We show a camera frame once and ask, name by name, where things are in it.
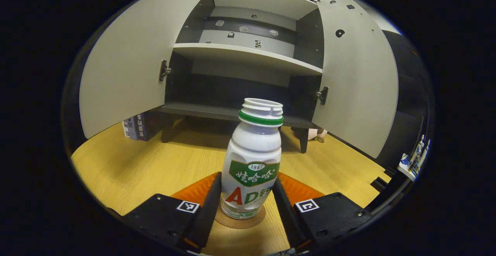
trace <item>cabinet door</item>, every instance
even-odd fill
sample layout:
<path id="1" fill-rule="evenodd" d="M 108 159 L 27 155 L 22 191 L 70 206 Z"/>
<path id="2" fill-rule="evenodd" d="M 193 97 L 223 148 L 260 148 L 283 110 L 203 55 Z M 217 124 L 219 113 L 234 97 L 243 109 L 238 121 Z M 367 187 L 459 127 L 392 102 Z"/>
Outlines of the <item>cabinet door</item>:
<path id="1" fill-rule="evenodd" d="M 79 88 L 84 135 L 164 104 L 162 60 L 170 61 L 179 31 L 200 0 L 139 0 L 102 33 Z"/>
<path id="2" fill-rule="evenodd" d="M 398 72 L 384 33 L 353 0 L 317 2 L 324 27 L 324 66 L 312 122 L 376 158 L 396 113 Z"/>

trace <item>metal hinge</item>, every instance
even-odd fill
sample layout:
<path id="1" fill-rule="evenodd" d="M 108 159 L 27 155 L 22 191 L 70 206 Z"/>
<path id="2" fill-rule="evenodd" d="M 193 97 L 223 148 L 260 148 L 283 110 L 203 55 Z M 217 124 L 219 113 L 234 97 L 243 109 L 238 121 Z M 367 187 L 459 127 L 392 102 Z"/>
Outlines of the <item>metal hinge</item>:
<path id="1" fill-rule="evenodd" d="M 158 80 L 164 81 L 164 77 L 167 74 L 172 74 L 172 69 L 167 66 L 167 60 L 162 60 L 162 65 L 160 65 L 160 74 L 158 76 Z"/>
<path id="2" fill-rule="evenodd" d="M 317 92 L 317 97 L 320 98 L 320 104 L 324 105 L 326 104 L 326 99 L 327 99 L 327 91 L 329 88 L 327 86 L 324 86 L 321 92 Z"/>

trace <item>round coaster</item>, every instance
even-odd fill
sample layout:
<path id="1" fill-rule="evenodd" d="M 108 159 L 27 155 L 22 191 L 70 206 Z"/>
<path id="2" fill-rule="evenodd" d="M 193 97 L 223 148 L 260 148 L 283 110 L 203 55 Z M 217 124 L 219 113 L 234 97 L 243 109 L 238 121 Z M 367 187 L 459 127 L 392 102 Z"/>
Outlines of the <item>round coaster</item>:
<path id="1" fill-rule="evenodd" d="M 246 228 L 251 228 L 255 225 L 260 224 L 262 220 L 265 218 L 265 206 L 262 205 L 262 208 L 260 211 L 255 215 L 254 217 L 250 219 L 234 219 L 231 217 L 228 217 L 220 208 L 220 203 L 219 206 L 217 207 L 217 213 L 215 214 L 215 220 L 226 227 L 229 228 L 234 228 L 234 229 L 246 229 Z"/>

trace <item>book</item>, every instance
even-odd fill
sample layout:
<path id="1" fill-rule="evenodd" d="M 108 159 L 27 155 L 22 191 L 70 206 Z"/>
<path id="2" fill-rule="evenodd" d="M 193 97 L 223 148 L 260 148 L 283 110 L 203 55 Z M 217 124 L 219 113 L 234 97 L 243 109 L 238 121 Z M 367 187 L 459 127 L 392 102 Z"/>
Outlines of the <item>book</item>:
<path id="1" fill-rule="evenodd" d="M 127 122 L 127 131 L 129 132 L 129 138 L 131 138 L 134 141 L 138 140 L 138 131 L 135 126 L 135 117 L 128 118 L 126 120 Z"/>
<path id="2" fill-rule="evenodd" d="M 158 111 L 145 111 L 136 115 L 138 140 L 149 141 L 162 129 L 162 115 Z"/>
<path id="3" fill-rule="evenodd" d="M 124 136 L 129 138 L 129 129 L 127 128 L 127 120 L 122 121 L 122 130 L 124 130 Z"/>

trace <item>bottle label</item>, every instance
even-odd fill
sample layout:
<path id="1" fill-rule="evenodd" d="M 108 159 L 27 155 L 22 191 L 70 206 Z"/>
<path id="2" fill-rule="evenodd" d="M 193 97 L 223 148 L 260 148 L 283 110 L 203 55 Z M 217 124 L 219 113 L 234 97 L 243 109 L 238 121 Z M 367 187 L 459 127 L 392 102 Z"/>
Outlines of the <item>bottle label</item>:
<path id="1" fill-rule="evenodd" d="M 266 164 L 250 162 L 248 164 L 231 161 L 229 174 L 245 187 L 253 187 L 276 178 L 280 163 Z"/>

